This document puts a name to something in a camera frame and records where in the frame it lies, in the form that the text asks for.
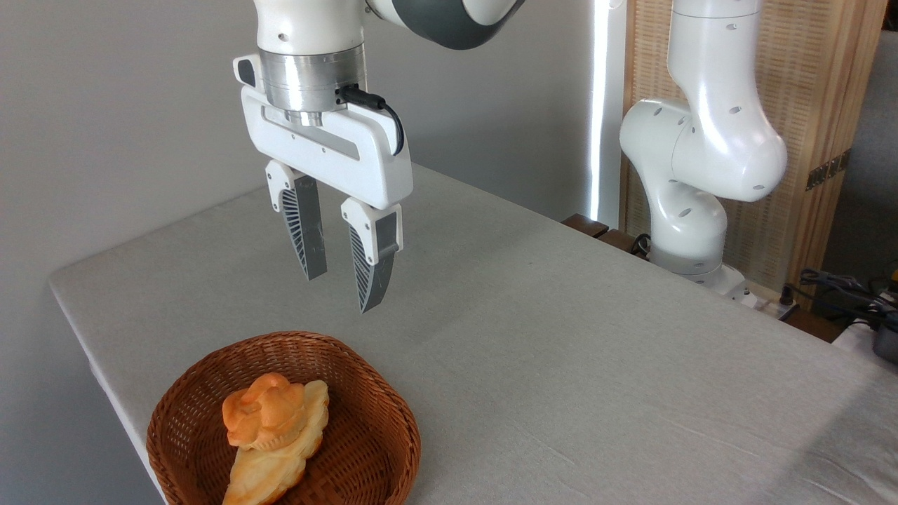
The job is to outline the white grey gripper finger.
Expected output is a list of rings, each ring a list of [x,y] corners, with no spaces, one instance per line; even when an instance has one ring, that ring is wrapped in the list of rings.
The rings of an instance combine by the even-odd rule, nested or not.
[[[265,173],[272,208],[283,215],[305,277],[320,277],[327,263],[317,181],[277,160],[267,163]]]
[[[349,226],[359,307],[365,313],[382,303],[395,254],[403,249],[401,205],[376,210],[359,199],[347,198],[341,213]]]

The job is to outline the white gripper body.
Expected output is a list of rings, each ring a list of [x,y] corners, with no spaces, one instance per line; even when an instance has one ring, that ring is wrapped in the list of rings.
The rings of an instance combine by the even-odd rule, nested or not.
[[[234,76],[243,86],[250,140],[264,156],[378,210],[413,192],[410,154],[396,152],[396,122],[387,112],[341,105],[324,112],[320,125],[306,126],[267,101],[259,55],[235,58]]]

